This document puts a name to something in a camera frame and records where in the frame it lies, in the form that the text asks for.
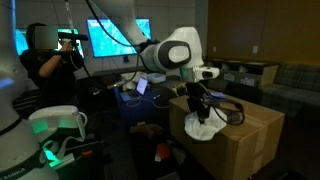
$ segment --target white robot link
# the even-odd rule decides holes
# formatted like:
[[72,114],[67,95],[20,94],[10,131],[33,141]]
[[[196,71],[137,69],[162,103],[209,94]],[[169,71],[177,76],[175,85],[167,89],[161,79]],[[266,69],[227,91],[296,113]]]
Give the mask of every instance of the white robot link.
[[[195,28],[176,29],[167,39],[153,44],[135,22],[134,0],[92,0],[90,3],[118,26],[130,44],[140,45],[135,48],[141,52],[147,69],[154,72],[180,69],[181,79],[193,83],[218,76],[218,69],[203,66]],[[24,68],[15,49],[15,10],[15,0],[0,0],[0,26],[4,27],[0,36],[0,180],[58,179],[48,165],[30,121],[21,119],[12,107],[13,99],[20,96],[25,87]]]

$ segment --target desk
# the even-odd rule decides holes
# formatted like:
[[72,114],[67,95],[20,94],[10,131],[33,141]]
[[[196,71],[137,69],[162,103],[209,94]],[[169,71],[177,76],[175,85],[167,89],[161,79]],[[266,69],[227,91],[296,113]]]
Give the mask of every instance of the desk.
[[[151,91],[146,91],[143,99],[153,101],[154,96],[161,95],[160,98],[154,100],[154,103],[157,106],[168,106],[170,92],[168,88],[162,85],[161,83],[153,84]],[[173,156],[161,163],[155,162],[154,157],[157,145],[166,142],[168,139],[174,140],[170,135],[169,109],[158,109],[148,101],[142,101],[139,106],[130,108],[121,99],[119,89],[114,89],[114,91],[139,180],[158,179],[173,172],[177,172],[181,179],[212,179],[209,173],[189,155],[187,155],[185,163],[182,165],[179,165]],[[158,124],[164,129],[164,135],[151,141],[144,135],[129,134],[130,127],[135,126],[138,122]]]

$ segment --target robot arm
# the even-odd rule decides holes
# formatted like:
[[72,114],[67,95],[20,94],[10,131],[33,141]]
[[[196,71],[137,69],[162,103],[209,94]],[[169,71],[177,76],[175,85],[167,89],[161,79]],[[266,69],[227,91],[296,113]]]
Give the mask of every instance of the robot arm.
[[182,81],[196,83],[216,78],[219,69],[204,67],[200,38],[194,27],[176,29],[155,44],[136,24],[134,0],[91,0],[140,52],[144,66],[153,72],[180,69]]

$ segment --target person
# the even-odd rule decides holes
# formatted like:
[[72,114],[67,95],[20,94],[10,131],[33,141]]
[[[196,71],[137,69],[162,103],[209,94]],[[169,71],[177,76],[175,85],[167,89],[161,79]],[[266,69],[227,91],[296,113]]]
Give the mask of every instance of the person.
[[[28,71],[28,77],[38,86],[39,98],[35,102],[36,109],[59,105],[78,107],[76,98],[77,83],[74,72],[83,66],[83,58],[79,52],[69,55],[53,55],[53,49],[37,49],[35,47],[36,26],[47,26],[42,23],[30,24],[26,32],[29,49],[20,55],[22,65]],[[62,51],[73,51],[70,42],[61,42]]]

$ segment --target white cloth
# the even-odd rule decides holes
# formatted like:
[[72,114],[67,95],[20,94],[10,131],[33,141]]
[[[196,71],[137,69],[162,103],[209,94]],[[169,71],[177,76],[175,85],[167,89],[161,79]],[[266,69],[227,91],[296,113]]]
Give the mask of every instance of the white cloth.
[[[227,119],[227,116],[220,110],[216,109],[219,115],[223,119]],[[197,112],[193,112],[186,116],[184,130],[193,139],[199,141],[208,141],[213,136],[224,128],[227,124],[220,119],[214,109],[210,108],[210,115],[204,120],[203,124],[200,124]]]

